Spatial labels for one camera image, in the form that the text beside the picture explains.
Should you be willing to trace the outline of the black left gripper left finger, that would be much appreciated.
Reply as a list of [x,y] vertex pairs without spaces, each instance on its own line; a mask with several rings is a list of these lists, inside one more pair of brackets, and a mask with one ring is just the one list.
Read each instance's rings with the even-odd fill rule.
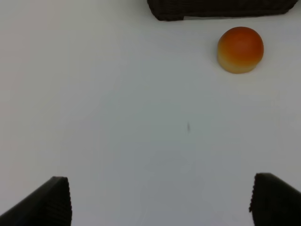
[[0,216],[2,226],[70,226],[71,222],[67,177],[52,177]]

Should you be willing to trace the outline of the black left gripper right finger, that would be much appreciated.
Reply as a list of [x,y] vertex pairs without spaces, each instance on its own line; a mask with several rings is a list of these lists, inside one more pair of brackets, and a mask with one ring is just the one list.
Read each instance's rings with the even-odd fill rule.
[[301,193],[271,173],[257,173],[249,212],[255,226],[299,226]]

